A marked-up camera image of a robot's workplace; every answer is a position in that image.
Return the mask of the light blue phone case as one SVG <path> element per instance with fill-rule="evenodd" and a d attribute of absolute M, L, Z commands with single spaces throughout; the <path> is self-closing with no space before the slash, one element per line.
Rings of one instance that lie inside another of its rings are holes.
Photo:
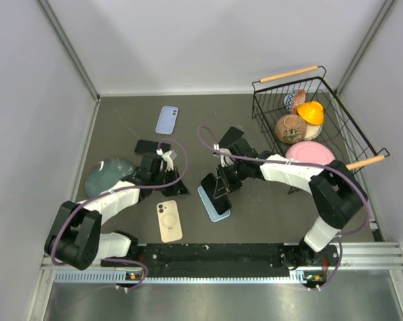
<path fill-rule="evenodd" d="M 229 218 L 229 216 L 231 216 L 231 210 L 227 210 L 223 214 L 219 214 L 216 211 L 213 203 L 210 201 L 207 193 L 205 192 L 205 190 L 202 186 L 199 186 L 197 188 L 197 192 L 199 194 L 199 197 L 204 205 L 204 208 L 205 208 L 211 222 L 217 223 L 217 222 L 227 219 L 227 218 Z"/>

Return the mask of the cream white phone case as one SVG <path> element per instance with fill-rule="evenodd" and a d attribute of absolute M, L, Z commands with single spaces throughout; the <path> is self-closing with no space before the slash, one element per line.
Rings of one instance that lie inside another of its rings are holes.
<path fill-rule="evenodd" d="M 156 206 L 159 230 L 163 243 L 179 241 L 183 237 L 177 202 L 160 202 Z"/>

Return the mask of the silver edged black phone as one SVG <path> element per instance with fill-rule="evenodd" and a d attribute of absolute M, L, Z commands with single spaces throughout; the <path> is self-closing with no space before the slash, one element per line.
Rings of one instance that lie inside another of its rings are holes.
<path fill-rule="evenodd" d="M 220 139 L 218 145 L 220 148 L 228 148 L 231 144 L 244 136 L 244 131 L 234 126 L 229 127 L 223 137 Z"/>

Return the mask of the lavender purple phone case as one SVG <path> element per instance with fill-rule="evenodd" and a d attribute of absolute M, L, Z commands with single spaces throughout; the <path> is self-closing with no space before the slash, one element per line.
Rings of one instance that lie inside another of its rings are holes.
<path fill-rule="evenodd" d="M 179 109 L 175 106 L 163 106 L 155 127 L 157 134 L 170 135 L 173 133 Z"/>

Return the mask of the purple edged black phone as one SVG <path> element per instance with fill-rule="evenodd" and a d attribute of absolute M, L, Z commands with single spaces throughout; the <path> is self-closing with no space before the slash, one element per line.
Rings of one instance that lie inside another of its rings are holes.
<path fill-rule="evenodd" d="M 157 141 L 152 141 L 152 140 L 138 140 L 134 149 L 135 154 L 139 155 L 144 155 L 147 153 L 157 153 L 157 149 L 160 147 L 160 149 L 163 152 L 167 152 L 171 149 L 171 145 L 168 143 L 159 143 Z"/>

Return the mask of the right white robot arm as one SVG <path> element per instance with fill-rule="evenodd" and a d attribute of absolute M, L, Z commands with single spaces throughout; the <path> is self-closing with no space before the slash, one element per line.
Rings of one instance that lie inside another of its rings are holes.
<path fill-rule="evenodd" d="M 366 192 L 341 161 L 320 165 L 290 160 L 269 151 L 257 153 L 243 138 L 227 148 L 215 144 L 213 152 L 221 160 L 216 168 L 216 192 L 220 196 L 238 190 L 248 178 L 282 183 L 312 196 L 318 217 L 299 242 L 296 264 L 316 264 L 357 212 L 370 207 Z"/>

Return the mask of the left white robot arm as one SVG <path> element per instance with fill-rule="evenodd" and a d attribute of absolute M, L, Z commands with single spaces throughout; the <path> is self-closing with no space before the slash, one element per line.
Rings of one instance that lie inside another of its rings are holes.
<path fill-rule="evenodd" d="M 62 203 L 44 245 L 52 263 L 77 270 L 85 270 L 94 261 L 110 259 L 134 264 L 139 257 L 137 238 L 123 231 L 102 233 L 102 226 L 155 191 L 165 197 L 187 194 L 174 164 L 176 156 L 173 150 L 148 153 L 131 175 L 113 187 L 79 203 Z"/>

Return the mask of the teal ceramic plate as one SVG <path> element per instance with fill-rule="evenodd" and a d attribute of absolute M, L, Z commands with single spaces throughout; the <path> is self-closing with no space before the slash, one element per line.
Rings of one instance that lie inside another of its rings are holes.
<path fill-rule="evenodd" d="M 124 158 L 108 158 L 92 167 L 84 183 L 88 198 L 95 197 L 101 192 L 115 186 L 123 177 L 131 175 L 135 165 Z"/>

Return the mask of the brown patterned bowl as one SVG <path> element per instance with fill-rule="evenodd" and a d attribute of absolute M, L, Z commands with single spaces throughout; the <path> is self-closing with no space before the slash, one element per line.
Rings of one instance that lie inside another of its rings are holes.
<path fill-rule="evenodd" d="M 296 114 L 286 114 L 279 118 L 274 127 L 276 137 L 283 143 L 296 144 L 307 132 L 307 123 Z"/>

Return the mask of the pink plate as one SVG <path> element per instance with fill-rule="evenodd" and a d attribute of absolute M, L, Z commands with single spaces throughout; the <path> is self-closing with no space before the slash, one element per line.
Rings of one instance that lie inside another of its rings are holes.
<path fill-rule="evenodd" d="M 302 141 L 292 145 L 285 154 L 290 160 L 301 163 L 327 165 L 335 160 L 332 151 L 323 144 L 313 141 Z"/>

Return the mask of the white cream bowl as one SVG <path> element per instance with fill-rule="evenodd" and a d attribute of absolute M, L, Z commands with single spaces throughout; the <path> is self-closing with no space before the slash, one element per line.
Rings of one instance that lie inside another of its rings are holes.
<path fill-rule="evenodd" d="M 303 140 L 314 140 L 316 139 L 323 129 L 323 125 L 313 125 L 310 123 L 306 123 L 306 133 Z"/>

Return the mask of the blue patterned bowl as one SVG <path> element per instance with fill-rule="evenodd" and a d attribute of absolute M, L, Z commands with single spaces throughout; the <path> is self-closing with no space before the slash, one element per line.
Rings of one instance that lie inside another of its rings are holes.
<path fill-rule="evenodd" d="M 293 104 L 293 100 L 295 99 L 295 96 L 297 95 L 298 91 L 297 90 L 293 90 L 292 92 L 290 92 L 289 94 L 287 94 L 284 98 L 284 106 L 285 106 L 285 110 L 291 114 L 292 112 L 292 104 Z"/>

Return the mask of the yellow bowl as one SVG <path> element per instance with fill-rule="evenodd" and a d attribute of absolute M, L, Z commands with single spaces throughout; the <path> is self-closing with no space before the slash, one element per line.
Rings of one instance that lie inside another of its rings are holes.
<path fill-rule="evenodd" d="M 315 126 L 322 125 L 325 121 L 323 105 L 317 101 L 298 105 L 297 112 L 304 121 Z"/>

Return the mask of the red patterned shell dish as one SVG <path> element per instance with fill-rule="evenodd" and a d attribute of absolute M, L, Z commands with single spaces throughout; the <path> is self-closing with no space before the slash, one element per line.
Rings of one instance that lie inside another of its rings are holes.
<path fill-rule="evenodd" d="M 291 114 L 297 114 L 298 106 L 306 102 L 306 91 L 295 90 L 292 92 Z"/>

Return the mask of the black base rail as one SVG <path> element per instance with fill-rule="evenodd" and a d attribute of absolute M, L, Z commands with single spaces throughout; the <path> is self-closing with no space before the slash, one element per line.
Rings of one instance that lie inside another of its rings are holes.
<path fill-rule="evenodd" d="M 328 245 L 318 254 L 284 243 L 151 243 L 129 259 L 145 264 L 151 278 L 251 278 L 287 276 L 297 268 L 324 271 L 338 263 Z"/>

